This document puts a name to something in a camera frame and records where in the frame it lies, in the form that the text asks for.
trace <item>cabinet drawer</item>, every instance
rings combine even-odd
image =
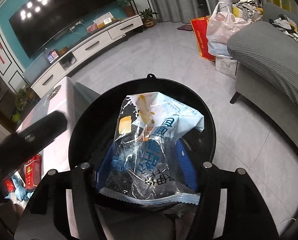
[[[110,38],[108,31],[101,33],[100,35],[94,37],[90,41],[87,41],[85,44],[83,44],[78,49],[73,51],[73,55],[78,61],[80,61],[82,59],[85,59],[95,54],[96,52],[103,49],[111,42],[112,40]]]
[[[131,20],[121,23],[116,27],[113,27],[112,29],[108,30],[108,32],[111,36],[111,39],[114,40],[115,38],[125,34],[128,31],[131,31],[131,30],[141,26],[142,24],[143,24],[142,20],[141,20],[140,16],[138,16]]]
[[[59,78],[65,73],[60,63],[56,63],[50,70],[48,70],[32,87],[40,98],[59,82]]]

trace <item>round logo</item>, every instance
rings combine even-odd
[[[52,98],[55,97],[55,95],[59,92],[60,88],[61,88],[61,85],[57,86],[57,87],[53,90],[53,92],[52,92],[52,93],[49,95],[49,97],[48,97],[48,100],[49,100],[49,101],[50,101]]]

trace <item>flat screen tv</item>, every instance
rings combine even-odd
[[[113,2],[115,0],[29,0],[9,22],[22,48],[32,57],[62,30]]]

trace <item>gray sofa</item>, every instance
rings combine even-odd
[[[274,28],[269,19],[285,14],[298,26],[298,17],[271,3],[264,21],[255,22],[228,40],[238,68],[233,104],[243,95],[271,117],[298,147],[298,43]]]

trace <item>white tv cabinet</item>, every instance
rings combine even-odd
[[[143,25],[139,15],[125,18],[116,22],[107,28],[100,30],[94,35],[86,38],[78,45],[70,49],[62,57],[59,57],[31,86],[40,98],[54,87],[63,77],[68,75],[72,70],[79,66],[83,61],[102,50],[111,43],[126,36],[126,33]],[[64,69],[60,60],[67,54],[72,53],[76,62]]]

